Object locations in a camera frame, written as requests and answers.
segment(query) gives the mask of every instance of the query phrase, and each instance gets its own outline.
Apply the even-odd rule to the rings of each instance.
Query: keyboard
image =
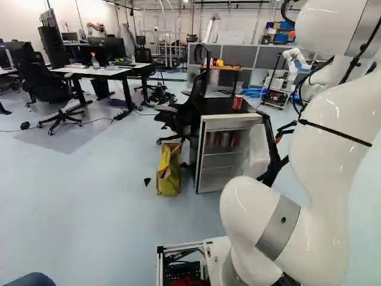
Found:
[[[68,64],[66,65],[65,67],[72,67],[74,69],[85,69],[87,68],[86,66],[84,66],[83,64]]]

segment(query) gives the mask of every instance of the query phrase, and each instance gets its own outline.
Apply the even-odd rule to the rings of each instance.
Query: chair base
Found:
[[[82,111],[75,111],[75,112],[66,111],[65,113],[62,110],[58,110],[57,115],[55,115],[51,118],[48,118],[46,120],[43,120],[43,121],[38,121],[37,127],[43,128],[43,123],[55,121],[54,124],[49,128],[49,131],[48,131],[48,134],[52,136],[52,135],[54,135],[54,129],[61,122],[66,122],[66,120],[71,121],[71,122],[76,122],[78,126],[82,126],[83,125],[82,120],[72,117],[73,115],[79,115],[79,114],[81,114],[81,116],[86,116],[86,113],[83,110]]]

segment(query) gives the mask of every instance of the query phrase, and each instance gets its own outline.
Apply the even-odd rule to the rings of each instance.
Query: yellow object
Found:
[[[217,60],[216,66],[217,67],[223,67],[224,66],[224,61],[223,60]]]
[[[161,161],[156,175],[158,195],[174,196],[181,187],[180,159],[183,144],[166,143],[161,147]]]

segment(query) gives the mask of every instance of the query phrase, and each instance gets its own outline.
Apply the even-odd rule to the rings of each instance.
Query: mouse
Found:
[[[25,122],[23,122],[23,123],[20,125],[20,129],[21,129],[21,130],[29,129],[29,127],[30,127],[30,123],[29,123],[29,121],[25,121]]]

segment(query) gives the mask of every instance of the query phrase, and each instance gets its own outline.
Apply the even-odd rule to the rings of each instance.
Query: water bottle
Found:
[[[91,53],[91,56],[92,56],[92,57],[91,57],[91,64],[93,65],[93,68],[94,68],[95,70],[100,69],[101,66],[99,65],[98,61],[97,61],[96,58],[95,58],[95,53],[92,52],[92,53]]]

